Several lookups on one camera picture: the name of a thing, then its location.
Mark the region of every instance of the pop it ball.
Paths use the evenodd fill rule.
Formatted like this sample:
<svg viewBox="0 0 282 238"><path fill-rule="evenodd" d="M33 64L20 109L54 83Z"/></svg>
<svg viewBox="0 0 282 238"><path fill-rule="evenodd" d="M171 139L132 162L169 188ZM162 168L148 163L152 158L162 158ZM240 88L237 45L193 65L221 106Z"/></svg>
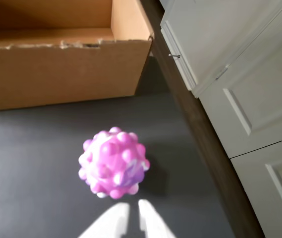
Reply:
<svg viewBox="0 0 282 238"><path fill-rule="evenodd" d="M86 140L83 149L79 177L94 194L119 199L126 193L137 193L150 162L145 159L145 147L138 143L135 133L113 127Z"/></svg>

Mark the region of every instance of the floor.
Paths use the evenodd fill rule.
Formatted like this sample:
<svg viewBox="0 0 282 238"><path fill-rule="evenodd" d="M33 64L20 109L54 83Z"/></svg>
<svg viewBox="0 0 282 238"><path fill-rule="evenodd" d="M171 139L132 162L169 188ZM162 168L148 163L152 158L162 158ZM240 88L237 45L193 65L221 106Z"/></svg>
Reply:
<svg viewBox="0 0 282 238"><path fill-rule="evenodd" d="M112 126L134 131L151 169L131 204L128 234L143 238L148 199L178 238L233 238L215 186L182 114L150 58L136 97L0 112L0 237L75 238L117 201L78 177L82 143Z"/></svg>

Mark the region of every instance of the white cabinet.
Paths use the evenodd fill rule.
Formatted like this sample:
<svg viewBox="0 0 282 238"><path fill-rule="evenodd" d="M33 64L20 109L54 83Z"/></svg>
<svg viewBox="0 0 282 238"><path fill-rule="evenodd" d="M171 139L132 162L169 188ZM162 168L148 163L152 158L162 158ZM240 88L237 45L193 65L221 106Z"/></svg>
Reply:
<svg viewBox="0 0 282 238"><path fill-rule="evenodd" d="M282 238L282 142L231 161L266 238Z"/></svg>
<svg viewBox="0 0 282 238"><path fill-rule="evenodd" d="M282 0L170 0L161 27L266 238L282 238Z"/></svg>
<svg viewBox="0 0 282 238"><path fill-rule="evenodd" d="M200 100L229 158L282 140L282 12Z"/></svg>
<svg viewBox="0 0 282 238"><path fill-rule="evenodd" d="M282 0L169 0L161 27L196 97L282 10Z"/></svg>

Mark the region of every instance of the cabinet handle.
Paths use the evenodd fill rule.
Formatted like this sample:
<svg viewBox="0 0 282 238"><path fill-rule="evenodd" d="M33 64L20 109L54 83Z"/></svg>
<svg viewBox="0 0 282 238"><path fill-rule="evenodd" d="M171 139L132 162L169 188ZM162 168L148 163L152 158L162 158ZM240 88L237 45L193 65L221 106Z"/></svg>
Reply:
<svg viewBox="0 0 282 238"><path fill-rule="evenodd" d="M177 58L180 58L180 55L172 55L172 54L169 54L170 57L177 57Z"/></svg>

